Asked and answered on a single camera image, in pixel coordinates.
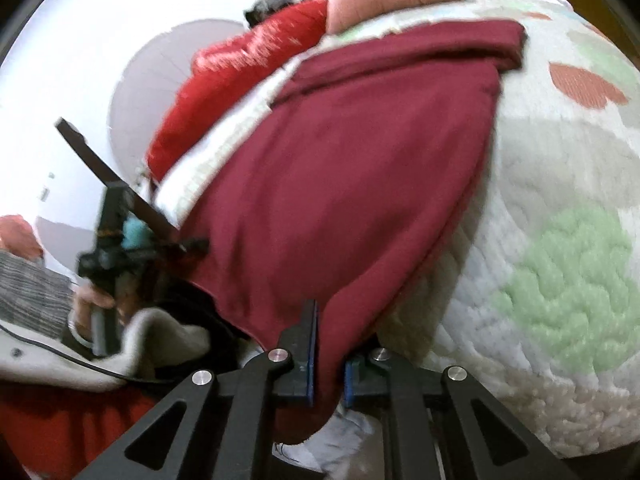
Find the person left hand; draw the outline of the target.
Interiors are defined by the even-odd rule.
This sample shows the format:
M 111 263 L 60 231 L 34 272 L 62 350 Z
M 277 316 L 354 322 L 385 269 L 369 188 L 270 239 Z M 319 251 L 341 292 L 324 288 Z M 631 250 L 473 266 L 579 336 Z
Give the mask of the person left hand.
M 92 314 L 96 310 L 116 310 L 122 325 L 129 323 L 139 310 L 135 294 L 125 294 L 119 300 L 93 284 L 76 286 L 73 307 L 67 317 L 67 328 L 72 337 L 85 348 L 92 347 Z

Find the left forearm beige sleeve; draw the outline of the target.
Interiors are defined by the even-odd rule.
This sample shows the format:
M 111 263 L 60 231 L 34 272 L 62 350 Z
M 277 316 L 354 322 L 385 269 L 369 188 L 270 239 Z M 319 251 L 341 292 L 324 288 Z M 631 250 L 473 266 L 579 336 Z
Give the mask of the left forearm beige sleeve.
M 151 380 L 163 368 L 193 361 L 209 349 L 206 329 L 182 325 L 157 308 L 137 312 L 124 327 L 112 314 L 88 351 L 72 348 L 71 334 L 58 340 L 6 321 L 1 323 L 1 378 L 21 384 L 102 392 L 127 380 Z

